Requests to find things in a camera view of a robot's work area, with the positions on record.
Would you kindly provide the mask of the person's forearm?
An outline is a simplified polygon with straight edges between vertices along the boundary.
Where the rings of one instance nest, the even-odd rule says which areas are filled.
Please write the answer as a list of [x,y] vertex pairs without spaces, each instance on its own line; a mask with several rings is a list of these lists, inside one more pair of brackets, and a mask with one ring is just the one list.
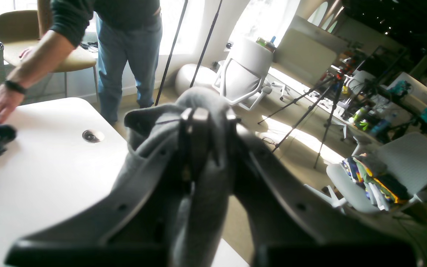
[[54,71],[73,50],[75,46],[66,37],[49,30],[7,79],[28,89]]

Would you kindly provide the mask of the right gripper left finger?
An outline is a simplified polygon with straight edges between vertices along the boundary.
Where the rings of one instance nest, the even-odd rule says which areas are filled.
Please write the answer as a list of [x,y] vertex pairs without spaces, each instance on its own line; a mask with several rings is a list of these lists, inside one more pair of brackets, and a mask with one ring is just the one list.
[[[207,137],[207,111],[182,114]],[[179,208],[194,182],[178,147],[184,130],[169,135],[135,171],[135,181],[61,223],[17,240],[5,263],[14,267],[174,267]]]

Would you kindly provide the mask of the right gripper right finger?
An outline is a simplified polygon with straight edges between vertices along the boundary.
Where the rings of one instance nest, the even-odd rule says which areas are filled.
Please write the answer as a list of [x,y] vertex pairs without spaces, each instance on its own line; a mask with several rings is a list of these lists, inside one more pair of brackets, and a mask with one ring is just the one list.
[[303,186],[231,109],[224,114],[226,203],[234,196],[249,220],[251,267],[415,267],[407,242],[343,215]]

